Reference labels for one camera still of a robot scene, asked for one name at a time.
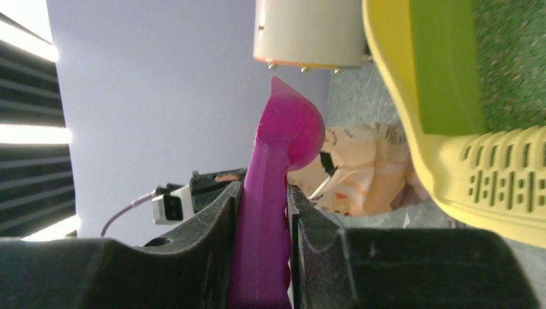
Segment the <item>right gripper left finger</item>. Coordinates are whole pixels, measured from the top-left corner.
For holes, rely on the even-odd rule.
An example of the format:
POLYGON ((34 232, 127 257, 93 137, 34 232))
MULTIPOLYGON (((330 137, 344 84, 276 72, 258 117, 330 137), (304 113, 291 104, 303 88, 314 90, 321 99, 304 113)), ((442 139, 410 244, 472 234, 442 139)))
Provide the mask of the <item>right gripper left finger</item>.
POLYGON ((143 247, 1 240, 2 308, 223 308, 241 183, 143 247))

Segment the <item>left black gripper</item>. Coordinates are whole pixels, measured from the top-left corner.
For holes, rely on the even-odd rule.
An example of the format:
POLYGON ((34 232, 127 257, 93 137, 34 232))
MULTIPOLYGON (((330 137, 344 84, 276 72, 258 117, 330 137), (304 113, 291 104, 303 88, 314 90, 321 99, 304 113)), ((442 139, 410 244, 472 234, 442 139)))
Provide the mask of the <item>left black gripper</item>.
POLYGON ((198 213, 208 207, 232 182, 243 182, 246 168, 200 174, 193 171, 189 181, 193 211, 198 213))

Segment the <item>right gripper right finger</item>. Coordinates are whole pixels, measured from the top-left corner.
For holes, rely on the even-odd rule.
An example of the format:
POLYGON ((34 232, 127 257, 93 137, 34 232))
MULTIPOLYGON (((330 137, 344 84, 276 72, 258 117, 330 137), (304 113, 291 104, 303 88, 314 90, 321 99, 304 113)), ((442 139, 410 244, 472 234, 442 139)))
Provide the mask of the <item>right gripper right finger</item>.
POLYGON ((348 228, 288 188, 296 308, 538 308, 506 242, 476 229, 348 228))

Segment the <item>pink cat litter bag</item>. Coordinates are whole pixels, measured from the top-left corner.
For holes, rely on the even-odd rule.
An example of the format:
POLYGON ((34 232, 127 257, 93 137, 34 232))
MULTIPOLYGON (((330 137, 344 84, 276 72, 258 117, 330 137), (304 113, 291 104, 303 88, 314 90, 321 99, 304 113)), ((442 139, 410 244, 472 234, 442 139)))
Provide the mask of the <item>pink cat litter bag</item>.
POLYGON ((318 209, 372 216, 430 199, 419 180, 404 130, 385 123, 326 129, 317 157, 288 174, 318 209))

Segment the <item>magenta plastic scoop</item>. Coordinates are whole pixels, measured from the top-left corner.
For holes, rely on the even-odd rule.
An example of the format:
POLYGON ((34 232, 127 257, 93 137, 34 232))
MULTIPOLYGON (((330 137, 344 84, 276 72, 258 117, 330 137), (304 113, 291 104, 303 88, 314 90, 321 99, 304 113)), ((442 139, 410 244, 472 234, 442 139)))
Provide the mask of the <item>magenta plastic scoop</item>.
POLYGON ((272 77, 241 194, 226 308, 291 307, 287 174, 311 163, 324 140, 315 105, 272 77))

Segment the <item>white orange cylindrical bin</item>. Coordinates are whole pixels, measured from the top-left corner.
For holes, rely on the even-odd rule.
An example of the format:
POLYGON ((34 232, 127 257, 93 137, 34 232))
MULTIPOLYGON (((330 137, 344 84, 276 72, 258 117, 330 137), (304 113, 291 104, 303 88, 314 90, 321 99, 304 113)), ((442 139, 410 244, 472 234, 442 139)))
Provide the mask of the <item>white orange cylindrical bin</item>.
POLYGON ((278 66, 338 71, 363 64, 362 1, 256 1, 253 58, 278 66))

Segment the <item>yellow green litter box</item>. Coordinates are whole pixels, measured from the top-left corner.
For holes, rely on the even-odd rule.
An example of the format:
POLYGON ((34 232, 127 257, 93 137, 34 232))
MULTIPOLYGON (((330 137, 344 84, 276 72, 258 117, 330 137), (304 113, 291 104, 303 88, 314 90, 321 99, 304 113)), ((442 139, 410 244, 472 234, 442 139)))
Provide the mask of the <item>yellow green litter box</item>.
POLYGON ((470 1, 364 1, 415 170, 449 216, 545 246, 545 128, 486 130, 470 1))

